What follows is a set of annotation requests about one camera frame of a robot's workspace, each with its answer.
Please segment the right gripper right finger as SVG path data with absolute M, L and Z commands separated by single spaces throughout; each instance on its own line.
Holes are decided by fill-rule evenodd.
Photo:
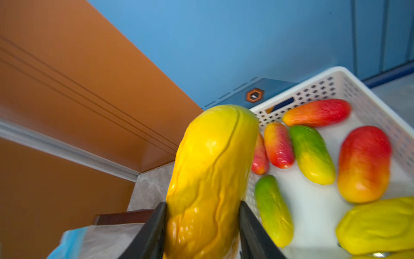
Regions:
M 241 259 L 286 259 L 245 201 L 239 207 Z

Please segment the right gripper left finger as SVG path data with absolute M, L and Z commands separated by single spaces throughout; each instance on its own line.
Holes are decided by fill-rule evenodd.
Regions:
M 162 259 L 166 221 L 167 203 L 161 202 L 119 259 Z

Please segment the clear zip-top bag blue zipper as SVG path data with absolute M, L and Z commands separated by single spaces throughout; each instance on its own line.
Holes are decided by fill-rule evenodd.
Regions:
M 143 223 L 90 225 L 66 231 L 47 259 L 117 259 L 143 226 Z

